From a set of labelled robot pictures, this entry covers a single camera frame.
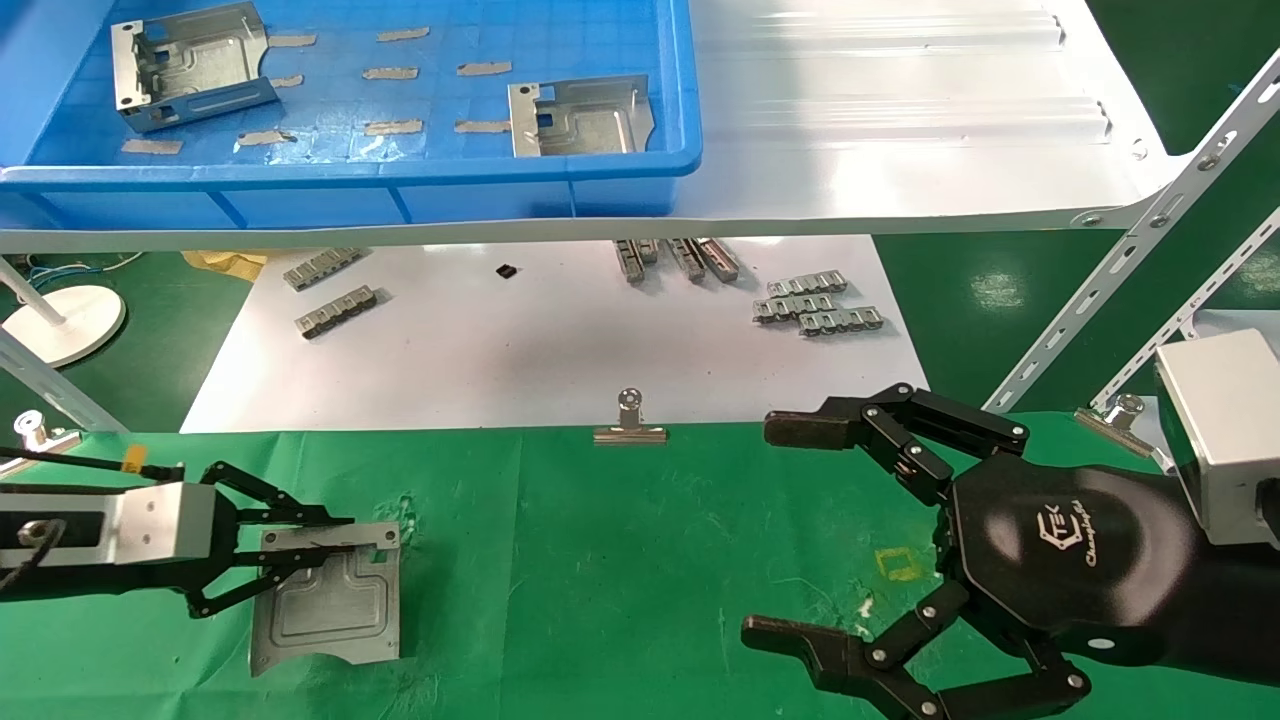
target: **black cable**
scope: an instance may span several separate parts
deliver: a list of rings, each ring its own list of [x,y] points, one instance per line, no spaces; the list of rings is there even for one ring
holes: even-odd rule
[[[58,542],[63,539],[63,533],[67,530],[67,520],[52,519],[40,520],[40,523],[44,523],[45,528],[41,543],[36,547],[36,552],[32,552],[31,557],[28,557],[22,565],[18,565],[10,570],[8,575],[0,578],[0,593],[13,587],[23,573],[40,565],[40,562],[45,560],[45,556],[49,555],[49,551],[54,550]]]

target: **yellow label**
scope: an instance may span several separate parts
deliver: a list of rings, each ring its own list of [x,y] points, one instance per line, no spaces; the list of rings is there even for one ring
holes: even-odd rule
[[[142,471],[142,464],[146,461],[147,448],[141,445],[131,445],[129,448],[124,451],[124,461],[120,462],[120,470],[133,473],[136,475]]]

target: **white lamp base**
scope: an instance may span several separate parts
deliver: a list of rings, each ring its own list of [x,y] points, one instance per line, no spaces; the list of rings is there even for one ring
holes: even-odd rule
[[[67,322],[50,325],[29,306],[19,307],[4,329],[52,368],[102,347],[124,324],[124,300],[99,286],[67,287],[44,296]]]

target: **blue plastic tray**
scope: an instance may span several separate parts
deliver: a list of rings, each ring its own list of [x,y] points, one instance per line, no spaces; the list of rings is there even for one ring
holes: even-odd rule
[[[273,47],[262,74],[305,76],[280,102],[147,133],[178,155],[122,152],[108,31],[218,0],[0,0],[0,227],[307,228],[529,217],[664,215],[698,168],[701,123],[689,0],[256,0]],[[384,31],[429,26],[417,40]],[[463,63],[511,73],[458,77]],[[417,67],[369,81],[371,67]],[[649,76],[645,152],[513,158],[511,136],[454,120],[507,119],[507,85]],[[419,118],[424,132],[366,137]],[[238,147],[279,128],[297,142]]]

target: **black robotic arm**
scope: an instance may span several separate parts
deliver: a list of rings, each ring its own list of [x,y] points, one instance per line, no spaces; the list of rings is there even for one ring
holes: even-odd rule
[[[955,475],[916,434],[978,457]],[[750,616],[742,642],[799,657],[814,685],[892,719],[1032,719],[1088,694],[1074,653],[1280,684],[1280,553],[1207,542],[1176,479],[1021,459],[1024,425],[906,384],[771,413],[771,445],[860,447],[928,506],[945,578],[864,642],[835,628]],[[1021,657],[1029,673],[932,692],[905,664],[956,619]]]

